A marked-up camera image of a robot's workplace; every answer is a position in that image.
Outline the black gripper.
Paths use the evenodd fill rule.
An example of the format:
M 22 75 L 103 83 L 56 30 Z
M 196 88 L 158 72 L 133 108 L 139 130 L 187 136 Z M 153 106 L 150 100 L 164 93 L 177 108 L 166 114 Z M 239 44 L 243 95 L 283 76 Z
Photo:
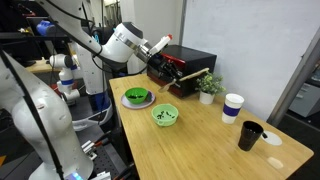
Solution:
M 174 79 L 179 80 L 183 77 L 183 73 L 176 67 L 175 63 L 168 63 L 161 53 L 151 56 L 148 61 L 148 67 L 157 72 L 162 72 L 162 79 L 166 82 L 171 82 Z

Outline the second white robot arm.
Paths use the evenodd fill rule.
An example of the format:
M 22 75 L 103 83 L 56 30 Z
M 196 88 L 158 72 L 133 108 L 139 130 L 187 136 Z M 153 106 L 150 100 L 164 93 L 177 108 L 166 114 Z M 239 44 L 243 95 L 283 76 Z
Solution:
M 60 68 L 57 87 L 62 99 L 68 105 L 73 105 L 76 102 L 76 99 L 80 97 L 80 93 L 77 89 L 73 88 L 73 70 L 76 69 L 77 66 L 72 57 L 64 54 L 56 54 L 49 58 L 49 62 L 53 68 Z

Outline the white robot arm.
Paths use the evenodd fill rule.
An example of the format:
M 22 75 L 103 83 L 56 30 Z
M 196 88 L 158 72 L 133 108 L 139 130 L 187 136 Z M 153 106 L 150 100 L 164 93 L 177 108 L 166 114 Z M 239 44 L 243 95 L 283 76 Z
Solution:
M 125 65 L 135 55 L 169 81 L 178 82 L 182 78 L 183 73 L 162 55 L 162 50 L 172 40 L 171 34 L 163 36 L 157 44 L 152 45 L 136 25 L 122 22 L 103 42 L 103 31 L 98 31 L 89 19 L 83 0 L 35 1 L 48 13 L 59 30 L 112 68 Z

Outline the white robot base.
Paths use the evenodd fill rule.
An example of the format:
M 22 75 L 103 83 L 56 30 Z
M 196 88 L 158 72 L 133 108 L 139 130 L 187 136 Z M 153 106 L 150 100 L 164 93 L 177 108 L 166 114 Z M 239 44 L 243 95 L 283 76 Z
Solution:
M 0 58 L 0 107 L 42 160 L 29 180 L 89 179 L 93 162 L 81 148 L 67 105 L 6 53 Z

